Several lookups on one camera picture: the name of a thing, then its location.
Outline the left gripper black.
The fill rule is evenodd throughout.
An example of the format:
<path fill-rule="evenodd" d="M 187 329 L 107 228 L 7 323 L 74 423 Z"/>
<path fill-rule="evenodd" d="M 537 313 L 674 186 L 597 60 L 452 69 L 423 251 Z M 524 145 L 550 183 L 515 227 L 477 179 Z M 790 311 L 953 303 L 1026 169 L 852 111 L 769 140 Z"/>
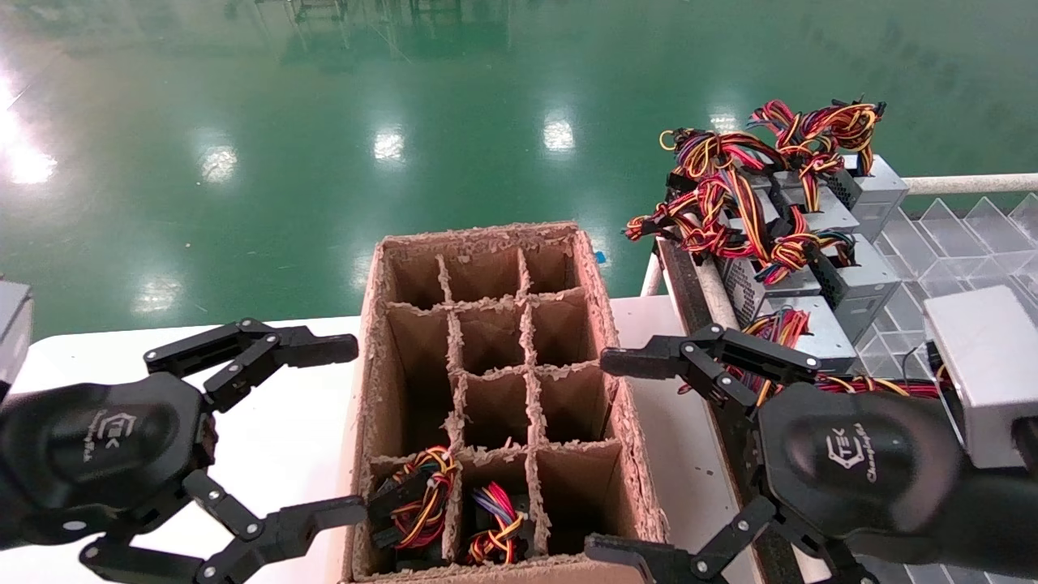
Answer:
<path fill-rule="evenodd" d="M 282 367 L 351 363 L 358 355 L 353 335 L 240 319 L 146 351 L 152 376 L 144 380 L 7 397 L 2 547 L 62 546 L 122 530 L 80 554 L 86 569 L 118 583 L 245 583 L 266 565 L 305 556 L 323 530 L 362 522 L 364 499 L 340 496 L 256 517 L 204 473 L 218 440 L 211 413 L 226 413 Z M 224 368 L 204 381 L 203 395 L 182 380 L 218 365 Z M 132 546 L 133 535 L 158 529 L 190 496 L 230 532 L 226 547 L 203 559 Z"/>

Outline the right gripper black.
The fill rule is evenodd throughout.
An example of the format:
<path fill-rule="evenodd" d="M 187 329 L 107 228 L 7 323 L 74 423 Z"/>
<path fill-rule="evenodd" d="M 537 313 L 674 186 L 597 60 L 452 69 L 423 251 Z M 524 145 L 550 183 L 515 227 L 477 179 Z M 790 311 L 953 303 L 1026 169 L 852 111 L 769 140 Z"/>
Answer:
<path fill-rule="evenodd" d="M 937 561 L 941 515 L 969 466 L 944 406 L 796 384 L 815 381 L 819 363 L 717 323 L 687 337 L 653 335 L 643 347 L 603 349 L 601 370 L 608 376 L 679 378 L 708 402 L 734 411 L 755 411 L 763 401 L 730 368 L 794 385 L 757 413 L 774 498 L 756 496 L 696 553 L 594 533 L 585 537 L 586 557 L 630 566 L 645 583 L 727 583 L 723 571 L 771 530 L 824 561 L 830 571 L 824 583 L 877 582 L 849 548 L 893 562 Z"/>

